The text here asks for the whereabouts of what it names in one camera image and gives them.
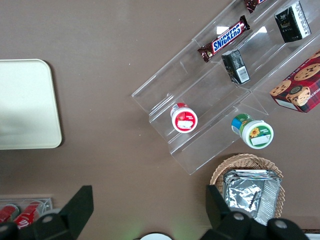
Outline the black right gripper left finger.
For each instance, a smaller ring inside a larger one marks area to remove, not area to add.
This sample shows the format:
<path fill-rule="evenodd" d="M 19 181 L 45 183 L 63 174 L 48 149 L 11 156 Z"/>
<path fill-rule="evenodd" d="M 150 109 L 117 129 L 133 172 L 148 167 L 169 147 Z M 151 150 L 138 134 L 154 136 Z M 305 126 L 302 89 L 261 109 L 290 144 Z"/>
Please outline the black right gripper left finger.
<path fill-rule="evenodd" d="M 94 211 L 93 187 L 82 186 L 59 211 L 18 229 L 13 222 L 0 225 L 2 240 L 76 240 Z"/>

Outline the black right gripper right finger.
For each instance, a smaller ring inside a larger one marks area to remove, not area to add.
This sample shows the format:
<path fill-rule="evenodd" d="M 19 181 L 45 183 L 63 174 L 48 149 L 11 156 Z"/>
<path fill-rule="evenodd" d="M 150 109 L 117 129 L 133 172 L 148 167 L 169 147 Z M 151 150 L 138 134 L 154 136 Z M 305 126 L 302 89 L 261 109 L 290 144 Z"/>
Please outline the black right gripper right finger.
<path fill-rule="evenodd" d="M 211 229 L 206 240 L 307 240 L 303 230 L 284 218 L 272 218 L 267 225 L 247 214 L 231 211 L 215 185 L 207 185 L 205 207 Z"/>

